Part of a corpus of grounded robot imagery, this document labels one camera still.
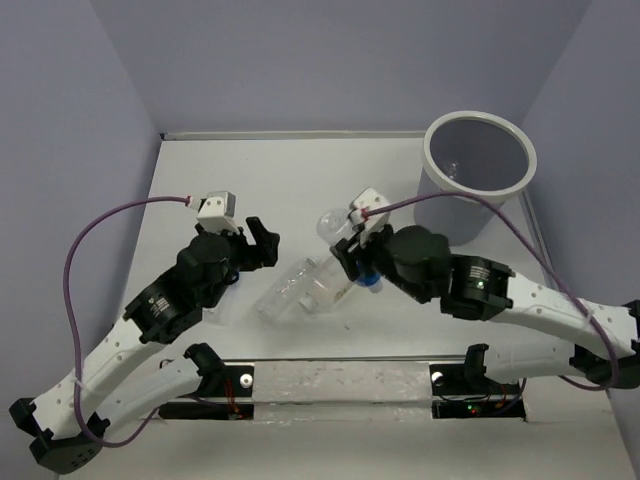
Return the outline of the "blue label bottle white cap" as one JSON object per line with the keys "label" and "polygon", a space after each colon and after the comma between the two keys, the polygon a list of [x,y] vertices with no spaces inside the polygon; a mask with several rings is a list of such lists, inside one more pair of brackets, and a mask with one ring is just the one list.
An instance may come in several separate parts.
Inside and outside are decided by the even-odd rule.
{"label": "blue label bottle white cap", "polygon": [[[330,247],[334,247],[341,240],[351,240],[356,234],[350,219],[350,210],[346,208],[336,208],[325,212],[317,221],[316,231]],[[371,293],[379,293],[383,288],[381,276],[366,270],[359,262],[356,262],[356,265],[358,277],[355,283],[367,288]]]}

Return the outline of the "small blue label bottle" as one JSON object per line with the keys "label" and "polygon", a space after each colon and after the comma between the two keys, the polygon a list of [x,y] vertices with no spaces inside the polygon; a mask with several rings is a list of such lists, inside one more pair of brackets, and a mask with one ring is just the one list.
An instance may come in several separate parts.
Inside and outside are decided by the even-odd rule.
{"label": "small blue label bottle", "polygon": [[215,307],[203,309],[203,322],[214,327],[226,327],[232,322],[232,305],[240,274],[237,273]]}

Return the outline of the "clear slim bottle blue cap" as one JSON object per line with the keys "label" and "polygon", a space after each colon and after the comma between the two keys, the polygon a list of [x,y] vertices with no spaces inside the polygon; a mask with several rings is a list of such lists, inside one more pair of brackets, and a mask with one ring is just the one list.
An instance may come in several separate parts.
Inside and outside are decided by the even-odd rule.
{"label": "clear slim bottle blue cap", "polygon": [[445,159],[441,169],[452,181],[462,183],[465,180],[466,169],[457,159]]}

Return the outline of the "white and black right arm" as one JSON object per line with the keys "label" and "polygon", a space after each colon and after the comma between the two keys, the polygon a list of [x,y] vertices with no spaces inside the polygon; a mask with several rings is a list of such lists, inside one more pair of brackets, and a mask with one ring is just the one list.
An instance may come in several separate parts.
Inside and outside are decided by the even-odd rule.
{"label": "white and black right arm", "polygon": [[482,392],[522,378],[575,376],[587,388],[639,385],[639,304],[597,304],[536,283],[509,266],[451,252],[424,227],[358,231],[330,248],[347,277],[378,274],[420,304],[438,300],[444,315],[514,325],[544,334],[542,343],[468,347],[462,384]]}

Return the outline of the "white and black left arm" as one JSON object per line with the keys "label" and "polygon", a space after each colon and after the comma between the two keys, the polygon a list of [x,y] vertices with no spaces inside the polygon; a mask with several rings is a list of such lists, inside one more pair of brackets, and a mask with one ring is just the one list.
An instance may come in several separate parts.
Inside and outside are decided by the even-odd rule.
{"label": "white and black left arm", "polygon": [[257,217],[243,229],[206,228],[179,251],[175,264],[124,309],[102,342],[76,354],[72,371],[46,393],[20,398],[10,407],[14,424],[29,434],[36,463],[59,475],[77,471],[110,435],[137,417],[180,396],[224,395],[238,386],[242,370],[227,367],[206,343],[189,346],[149,377],[124,382],[142,363],[198,324],[217,306],[242,272],[273,267],[280,236]]}

